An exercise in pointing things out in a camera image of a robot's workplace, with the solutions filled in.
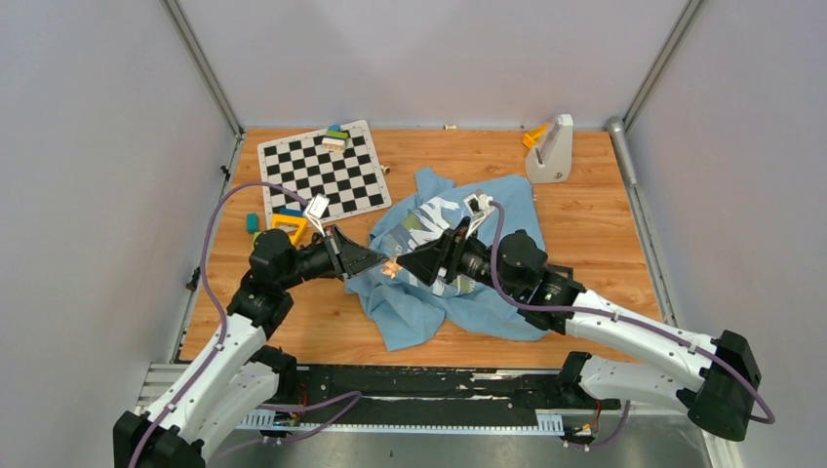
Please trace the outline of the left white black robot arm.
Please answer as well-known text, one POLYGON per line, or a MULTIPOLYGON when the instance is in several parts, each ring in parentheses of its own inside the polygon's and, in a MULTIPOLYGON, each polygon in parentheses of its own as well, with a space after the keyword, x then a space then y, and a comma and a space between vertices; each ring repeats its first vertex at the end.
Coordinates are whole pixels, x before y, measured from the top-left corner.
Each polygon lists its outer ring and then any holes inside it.
POLYGON ((294 305, 289 290, 314 279, 346 280, 387 261, 334 225, 296 247, 281 229, 260 233, 220 324, 170 388, 142 413, 113 427, 117 467, 204 467, 242 420, 298 390, 295 357, 268 345, 294 305))

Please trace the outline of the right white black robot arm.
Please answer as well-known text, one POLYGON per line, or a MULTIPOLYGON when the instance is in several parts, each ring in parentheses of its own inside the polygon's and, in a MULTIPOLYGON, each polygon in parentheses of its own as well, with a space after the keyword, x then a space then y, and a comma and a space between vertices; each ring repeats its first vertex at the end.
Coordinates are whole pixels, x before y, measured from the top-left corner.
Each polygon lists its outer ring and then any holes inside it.
POLYGON ((426 285, 463 276, 486 285, 532 326, 600 342, 628 356, 622 363, 570 353, 560 370, 563 403, 627 400, 684 414, 702 430, 744 440, 750 422, 775 417, 759 393, 761 371, 748 340, 681 330, 622 307, 553 266, 524 230, 487 246, 465 227, 399 256, 397 264, 426 285))

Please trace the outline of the black square frame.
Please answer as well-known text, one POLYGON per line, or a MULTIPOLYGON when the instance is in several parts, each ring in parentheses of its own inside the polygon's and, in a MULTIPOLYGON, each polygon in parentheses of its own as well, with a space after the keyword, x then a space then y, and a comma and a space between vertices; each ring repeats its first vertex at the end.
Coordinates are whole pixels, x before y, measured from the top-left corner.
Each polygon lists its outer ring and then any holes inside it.
POLYGON ((547 264, 547 267, 557 274, 560 274, 568 279, 573 278, 573 268, 565 265, 547 264))

